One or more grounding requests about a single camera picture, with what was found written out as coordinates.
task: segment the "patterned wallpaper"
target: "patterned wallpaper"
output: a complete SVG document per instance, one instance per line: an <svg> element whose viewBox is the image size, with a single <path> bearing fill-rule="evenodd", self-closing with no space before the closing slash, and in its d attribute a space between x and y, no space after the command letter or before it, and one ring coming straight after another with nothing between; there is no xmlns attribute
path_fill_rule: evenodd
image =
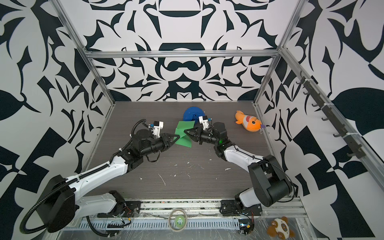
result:
<svg viewBox="0 0 384 240"><path fill-rule="evenodd" d="M0 9L0 238L31 239L21 219L49 179L80 173L110 104L47 0Z"/></svg>
<svg viewBox="0 0 384 240"><path fill-rule="evenodd" d="M288 50L383 158L384 2L309 0ZM321 240L382 239L384 192L281 60L259 106Z"/></svg>
<svg viewBox="0 0 384 240"><path fill-rule="evenodd" d="M297 0L62 0L93 51L277 48Z"/></svg>
<svg viewBox="0 0 384 240"><path fill-rule="evenodd" d="M116 101L253 100L271 57L107 58L94 63Z"/></svg>

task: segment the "orange shark toy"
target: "orange shark toy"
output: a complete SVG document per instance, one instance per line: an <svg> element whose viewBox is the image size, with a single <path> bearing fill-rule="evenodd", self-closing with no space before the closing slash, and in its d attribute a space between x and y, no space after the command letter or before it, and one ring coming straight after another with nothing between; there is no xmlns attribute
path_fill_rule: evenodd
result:
<svg viewBox="0 0 384 240"><path fill-rule="evenodd" d="M262 127L262 123L257 117L245 115L242 111L237 111L235 118L237 124L243 124L244 128L250 132L257 132Z"/></svg>

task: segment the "gray wood surface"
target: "gray wood surface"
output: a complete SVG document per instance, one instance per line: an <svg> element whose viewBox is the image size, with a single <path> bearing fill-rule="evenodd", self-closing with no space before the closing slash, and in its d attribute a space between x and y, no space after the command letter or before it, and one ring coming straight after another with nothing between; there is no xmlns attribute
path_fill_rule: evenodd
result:
<svg viewBox="0 0 384 240"><path fill-rule="evenodd" d="M240 148L257 155L269 154L263 135L248 132L235 123L237 110L255 115L249 101L117 102L90 168L106 162L119 147L123 147L138 120L146 118L147 124L163 121L162 132L174 133L184 111L191 106L201 108L213 122L225 123L229 139ZM157 155L151 154L149 157L153 160ZM162 152L155 163L144 158L144 162L132 172L108 181L88 195L117 190L124 198L217 198L234 197L251 186L249 173L217 157L213 145L193 142L192 148L173 145Z"/></svg>

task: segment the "blue round object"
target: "blue round object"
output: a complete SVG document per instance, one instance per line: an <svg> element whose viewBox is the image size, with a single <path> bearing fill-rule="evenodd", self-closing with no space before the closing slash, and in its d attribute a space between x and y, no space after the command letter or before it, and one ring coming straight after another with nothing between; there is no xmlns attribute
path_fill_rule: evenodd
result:
<svg viewBox="0 0 384 240"><path fill-rule="evenodd" d="M195 123L198 123L200 116L205 116L203 110L198 107L190 107L184 112L183 121L195 121Z"/></svg>

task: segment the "robotic arm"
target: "robotic arm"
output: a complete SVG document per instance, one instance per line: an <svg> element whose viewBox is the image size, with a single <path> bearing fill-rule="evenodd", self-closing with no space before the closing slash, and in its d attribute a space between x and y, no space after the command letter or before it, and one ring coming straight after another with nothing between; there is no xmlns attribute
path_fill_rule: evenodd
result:
<svg viewBox="0 0 384 240"><path fill-rule="evenodd" d="M152 130L140 129L134 133L140 123ZM84 195L101 184L137 168L143 163L144 156L150 161L148 154L169 149L180 136L168 133L160 134L162 127L163 122L146 125L145 119L142 119L132 129L131 140L114 153L109 161L65 179L60 175L53 177L45 187L39 201L21 221L20 231L28 234L46 228L48 232L56 232L79 217L97 213L109 213L114 216L122 214L125 200L118 192L110 191L103 195L90 197L84 197ZM44 225L27 229L26 222L34 211L37 211Z"/></svg>
<svg viewBox="0 0 384 240"><path fill-rule="evenodd" d="M288 176L279 167L275 157L254 155L244 151L231 142L222 122L216 122L209 130L202 126L184 131L193 141L214 144L216 155L225 161L235 163L249 172L253 189L248 189L238 196L239 208L244 209L262 203L269 207L292 191Z"/></svg>

